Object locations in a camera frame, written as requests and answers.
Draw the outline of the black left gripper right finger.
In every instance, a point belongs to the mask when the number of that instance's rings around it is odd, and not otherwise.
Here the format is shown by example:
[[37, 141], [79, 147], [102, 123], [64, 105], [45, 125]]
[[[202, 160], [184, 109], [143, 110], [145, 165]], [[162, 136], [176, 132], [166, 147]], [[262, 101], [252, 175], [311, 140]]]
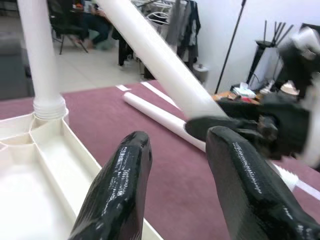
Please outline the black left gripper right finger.
[[318, 240], [319, 223], [249, 141], [211, 127], [206, 158], [232, 240]]

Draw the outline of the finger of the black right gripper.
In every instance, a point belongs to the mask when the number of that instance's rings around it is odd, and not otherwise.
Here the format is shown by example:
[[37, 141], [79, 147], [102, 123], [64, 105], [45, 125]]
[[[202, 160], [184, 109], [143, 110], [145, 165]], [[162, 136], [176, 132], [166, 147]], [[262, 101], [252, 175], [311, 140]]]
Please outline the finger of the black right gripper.
[[258, 118], [260, 116], [258, 104], [227, 99], [218, 100], [217, 104], [231, 118]]
[[253, 140], [260, 136], [257, 131], [257, 122], [254, 120], [219, 116], [202, 116], [189, 119], [185, 123], [185, 130], [198, 140], [206, 140], [208, 129], [217, 126], [229, 128], [247, 140]]

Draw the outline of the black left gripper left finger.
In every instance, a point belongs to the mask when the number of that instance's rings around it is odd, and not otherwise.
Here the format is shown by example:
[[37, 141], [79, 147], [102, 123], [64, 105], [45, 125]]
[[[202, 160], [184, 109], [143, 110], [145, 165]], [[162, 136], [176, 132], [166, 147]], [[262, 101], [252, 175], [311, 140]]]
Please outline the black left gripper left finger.
[[94, 178], [68, 238], [140, 240], [152, 162], [148, 134], [127, 135]]

